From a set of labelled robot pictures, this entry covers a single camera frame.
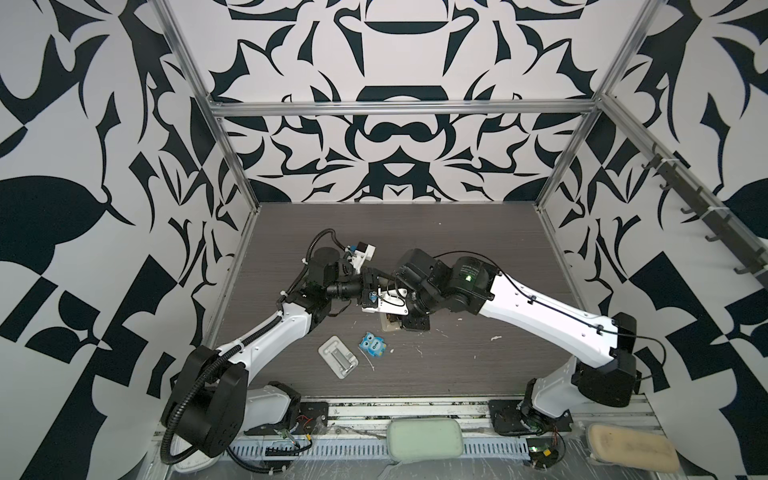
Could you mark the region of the white remote control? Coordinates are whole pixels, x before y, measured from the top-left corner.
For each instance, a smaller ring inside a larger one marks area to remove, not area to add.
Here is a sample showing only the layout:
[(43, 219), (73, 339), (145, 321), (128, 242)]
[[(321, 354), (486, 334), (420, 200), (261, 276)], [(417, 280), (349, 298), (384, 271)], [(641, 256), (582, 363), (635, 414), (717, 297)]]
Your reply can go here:
[(397, 315), (383, 314), (381, 317), (382, 330), (384, 332), (394, 332), (402, 328), (402, 322)]

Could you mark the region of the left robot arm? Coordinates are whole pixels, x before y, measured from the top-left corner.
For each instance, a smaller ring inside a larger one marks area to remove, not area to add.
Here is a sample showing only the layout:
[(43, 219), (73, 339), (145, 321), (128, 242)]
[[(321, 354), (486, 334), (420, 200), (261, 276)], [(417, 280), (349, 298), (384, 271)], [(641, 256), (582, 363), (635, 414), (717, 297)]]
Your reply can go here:
[(257, 373), (329, 317), (333, 300), (371, 306), (380, 273), (366, 264), (374, 253), (374, 246), (363, 242), (344, 250), (309, 249), (269, 318), (218, 348), (196, 348), (161, 415), (162, 462), (175, 465), (197, 452), (220, 455), (242, 428), (248, 386)]

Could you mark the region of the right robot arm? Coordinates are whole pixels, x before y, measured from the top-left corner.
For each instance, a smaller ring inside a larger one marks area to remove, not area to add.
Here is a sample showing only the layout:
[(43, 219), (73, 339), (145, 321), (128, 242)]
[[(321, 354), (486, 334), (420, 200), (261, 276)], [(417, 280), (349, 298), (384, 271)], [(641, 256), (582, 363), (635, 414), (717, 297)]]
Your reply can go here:
[(489, 258), (461, 251), (447, 265), (421, 249), (407, 251), (393, 271), (406, 289), (410, 315), (470, 313), (521, 328), (569, 353), (566, 364), (529, 383), (518, 406), (523, 420), (555, 420), (588, 401), (627, 406), (639, 382), (633, 355), (636, 321), (592, 314), (541, 294)]

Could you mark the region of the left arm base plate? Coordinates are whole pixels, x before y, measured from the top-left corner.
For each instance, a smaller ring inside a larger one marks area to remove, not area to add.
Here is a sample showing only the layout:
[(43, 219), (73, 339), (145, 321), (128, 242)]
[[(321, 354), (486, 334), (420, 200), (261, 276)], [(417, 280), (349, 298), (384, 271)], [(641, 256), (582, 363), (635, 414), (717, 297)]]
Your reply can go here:
[(246, 435), (271, 435), (287, 430), (300, 435), (312, 433), (323, 426), (329, 413), (329, 403), (322, 401), (293, 401), (275, 423), (267, 423), (245, 431)]

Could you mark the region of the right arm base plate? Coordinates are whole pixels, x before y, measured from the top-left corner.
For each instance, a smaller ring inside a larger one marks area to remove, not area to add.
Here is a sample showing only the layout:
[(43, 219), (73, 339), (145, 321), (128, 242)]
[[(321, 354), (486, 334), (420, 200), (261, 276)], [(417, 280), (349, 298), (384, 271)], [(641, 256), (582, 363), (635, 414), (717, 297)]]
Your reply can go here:
[(533, 408), (529, 400), (490, 400), (489, 418), (495, 433), (501, 436), (544, 435), (571, 432), (573, 420), (569, 411), (558, 418), (549, 417)]

